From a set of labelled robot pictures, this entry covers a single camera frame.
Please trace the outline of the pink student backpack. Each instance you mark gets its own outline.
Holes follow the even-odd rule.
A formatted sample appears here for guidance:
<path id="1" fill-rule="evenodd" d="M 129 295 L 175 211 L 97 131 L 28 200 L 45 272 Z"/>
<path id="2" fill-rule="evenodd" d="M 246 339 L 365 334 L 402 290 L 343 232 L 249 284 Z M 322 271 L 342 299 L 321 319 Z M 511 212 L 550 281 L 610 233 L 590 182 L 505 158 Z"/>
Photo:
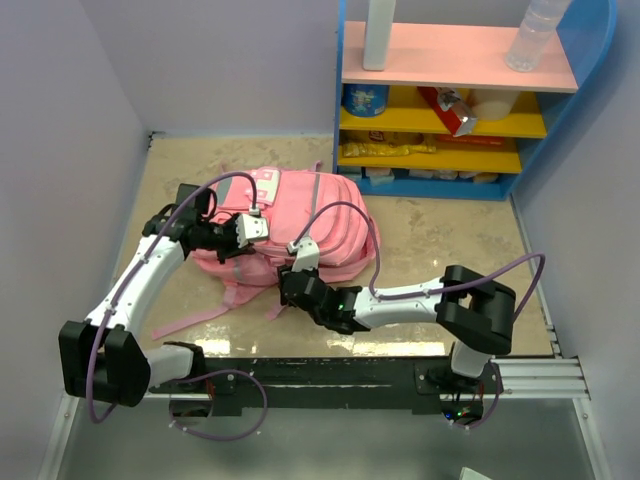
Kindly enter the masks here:
<path id="1" fill-rule="evenodd" d="M 299 234 L 311 238 L 320 252 L 319 272 L 327 283 L 355 279 L 375 259 L 374 240 L 358 214 L 366 211 L 360 190 L 352 180 L 316 168 L 290 170 L 263 166 L 248 172 L 257 186 L 257 206 L 269 225 L 269 240 L 253 255 L 221 264 L 214 252 L 199 249 L 191 259 L 225 286 L 218 307 L 154 330 L 154 340 L 213 320 L 277 284 L 277 268 L 290 264 L 287 246 Z"/>

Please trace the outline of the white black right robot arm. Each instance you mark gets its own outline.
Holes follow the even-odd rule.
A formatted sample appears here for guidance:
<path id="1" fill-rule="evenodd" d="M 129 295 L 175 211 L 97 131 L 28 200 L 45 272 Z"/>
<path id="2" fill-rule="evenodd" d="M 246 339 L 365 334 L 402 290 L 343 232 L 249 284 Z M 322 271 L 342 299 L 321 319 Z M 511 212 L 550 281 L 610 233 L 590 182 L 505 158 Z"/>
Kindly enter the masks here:
<path id="1" fill-rule="evenodd" d="M 461 265 L 451 265 L 433 280 L 370 291 L 334 288 L 317 269 L 278 271 L 280 301 L 308 314 L 315 324 L 342 335 L 392 324 L 434 323 L 457 342 L 445 369 L 448 386 L 469 392 L 485 364 L 512 350 L 515 292 Z"/>

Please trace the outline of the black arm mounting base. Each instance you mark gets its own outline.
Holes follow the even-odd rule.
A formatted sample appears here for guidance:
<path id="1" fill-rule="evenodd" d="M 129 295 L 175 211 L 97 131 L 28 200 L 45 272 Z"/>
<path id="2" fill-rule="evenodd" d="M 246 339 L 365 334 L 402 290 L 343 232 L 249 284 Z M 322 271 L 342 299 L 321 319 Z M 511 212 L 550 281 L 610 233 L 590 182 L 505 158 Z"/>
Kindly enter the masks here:
<path id="1" fill-rule="evenodd" d="M 153 394 L 175 399 L 206 400 L 213 386 L 213 412 L 238 415 L 243 408 L 405 410 L 417 415 L 462 418 L 480 415 L 478 403 L 502 394 L 498 365 L 483 368 L 478 380 L 455 378 L 449 358 L 437 357 L 308 357 L 213 358 L 205 360 L 205 381 L 153 387 Z"/>

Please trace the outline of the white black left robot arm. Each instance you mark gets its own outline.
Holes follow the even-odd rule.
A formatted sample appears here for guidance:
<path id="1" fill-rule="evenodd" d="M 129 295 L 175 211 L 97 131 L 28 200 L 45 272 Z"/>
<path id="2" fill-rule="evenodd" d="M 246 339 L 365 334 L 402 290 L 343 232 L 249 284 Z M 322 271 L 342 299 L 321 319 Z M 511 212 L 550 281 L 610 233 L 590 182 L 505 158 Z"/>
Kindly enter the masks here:
<path id="1" fill-rule="evenodd" d="M 205 385 L 200 347 L 167 342 L 145 352 L 138 337 L 167 280 L 193 251 L 213 251 L 221 261 L 252 253 L 256 240 L 249 229 L 263 225 L 255 187 L 249 199 L 247 210 L 215 223 L 216 192 L 206 185 L 179 186 L 175 200 L 145 223 L 132 260 L 105 299 L 84 319 L 61 328 L 58 344 L 67 394 L 89 403 L 133 407 L 149 389 L 167 382 L 185 392 Z"/>

